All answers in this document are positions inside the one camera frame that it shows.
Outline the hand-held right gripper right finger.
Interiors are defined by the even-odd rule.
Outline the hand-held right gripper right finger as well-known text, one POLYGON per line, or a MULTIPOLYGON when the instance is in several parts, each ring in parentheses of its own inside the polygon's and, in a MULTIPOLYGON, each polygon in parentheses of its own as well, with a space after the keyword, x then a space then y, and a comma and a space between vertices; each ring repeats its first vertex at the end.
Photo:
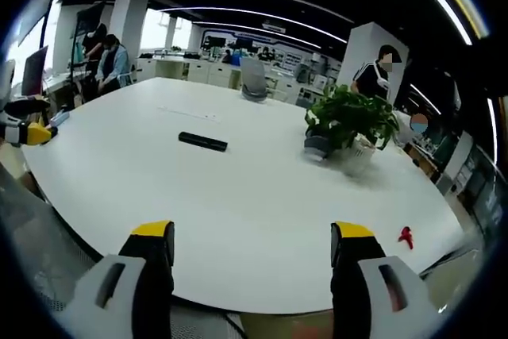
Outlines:
POLYGON ((430 338, 440 321, 421 277, 387 256, 374 233, 331 224, 334 338, 430 338))

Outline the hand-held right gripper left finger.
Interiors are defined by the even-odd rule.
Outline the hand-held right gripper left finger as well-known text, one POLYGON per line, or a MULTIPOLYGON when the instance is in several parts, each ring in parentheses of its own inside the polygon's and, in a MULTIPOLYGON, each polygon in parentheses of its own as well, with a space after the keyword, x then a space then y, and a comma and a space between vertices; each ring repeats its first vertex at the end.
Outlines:
POLYGON ((58 323, 73 338, 170 338, 174 235, 169 220, 136 227, 77 282, 58 323))

